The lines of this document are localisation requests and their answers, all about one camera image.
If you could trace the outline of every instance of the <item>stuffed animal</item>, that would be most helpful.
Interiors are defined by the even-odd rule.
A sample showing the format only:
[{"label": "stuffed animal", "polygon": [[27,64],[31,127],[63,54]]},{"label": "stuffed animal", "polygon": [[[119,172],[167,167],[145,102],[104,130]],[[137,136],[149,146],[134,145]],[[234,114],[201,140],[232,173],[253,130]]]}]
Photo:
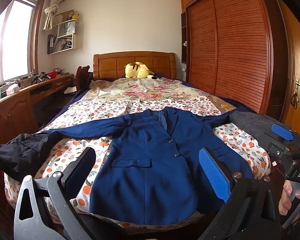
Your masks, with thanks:
[{"label": "stuffed animal", "polygon": [[141,62],[126,65],[126,78],[154,78],[154,73]]}]

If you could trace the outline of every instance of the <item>hand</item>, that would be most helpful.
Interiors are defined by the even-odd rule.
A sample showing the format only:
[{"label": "hand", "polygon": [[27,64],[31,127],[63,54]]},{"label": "hand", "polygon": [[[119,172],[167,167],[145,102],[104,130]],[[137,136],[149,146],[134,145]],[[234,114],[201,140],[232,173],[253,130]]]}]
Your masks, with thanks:
[{"label": "hand", "polygon": [[[291,209],[291,200],[289,197],[291,196],[292,190],[293,189],[292,189],[291,182],[289,180],[286,180],[283,185],[282,196],[279,201],[279,213],[283,216],[286,216],[288,210]],[[300,189],[296,191],[296,197],[300,199]],[[300,217],[300,213],[296,216],[294,221],[297,220],[299,217]]]}]

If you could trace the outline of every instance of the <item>tied curtain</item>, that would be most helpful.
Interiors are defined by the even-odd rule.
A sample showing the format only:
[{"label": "tied curtain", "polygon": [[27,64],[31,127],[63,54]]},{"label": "tied curtain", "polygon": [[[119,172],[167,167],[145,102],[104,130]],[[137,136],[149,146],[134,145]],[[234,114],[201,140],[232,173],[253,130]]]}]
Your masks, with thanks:
[{"label": "tied curtain", "polygon": [[53,14],[58,11],[58,3],[60,3],[62,0],[51,0],[50,6],[44,10],[44,13],[46,14],[46,19],[44,21],[43,30],[48,31],[52,29],[52,23],[53,23]]}]

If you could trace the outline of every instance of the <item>headboard panel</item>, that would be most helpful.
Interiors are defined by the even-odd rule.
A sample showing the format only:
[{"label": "headboard panel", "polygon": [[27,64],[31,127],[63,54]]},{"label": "headboard panel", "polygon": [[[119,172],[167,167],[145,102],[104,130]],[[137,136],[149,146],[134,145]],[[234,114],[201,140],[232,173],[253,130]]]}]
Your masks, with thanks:
[{"label": "headboard panel", "polygon": [[117,79],[125,75],[129,63],[142,62],[155,74],[176,79],[177,68],[174,53],[156,51],[127,51],[93,56],[93,79]]}]

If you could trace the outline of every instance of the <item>blazer collar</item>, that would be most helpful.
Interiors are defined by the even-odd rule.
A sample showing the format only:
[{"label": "blazer collar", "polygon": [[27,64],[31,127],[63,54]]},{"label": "blazer collar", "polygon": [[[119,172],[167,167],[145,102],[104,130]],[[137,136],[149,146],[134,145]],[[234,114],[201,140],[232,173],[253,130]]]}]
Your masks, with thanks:
[{"label": "blazer collar", "polygon": [[155,128],[157,128],[158,130],[163,131],[164,133],[168,132],[170,135],[172,135],[174,128],[176,127],[177,120],[178,120],[178,115],[176,114],[177,111],[173,107],[168,107],[168,106],[166,106],[164,109],[167,109],[167,111],[168,111],[168,119],[166,120],[167,131],[161,125],[157,124],[156,121],[154,120],[154,118],[152,117],[151,112],[154,112],[154,111],[147,109],[147,110],[143,111],[143,116],[147,122],[152,123],[152,125]]}]

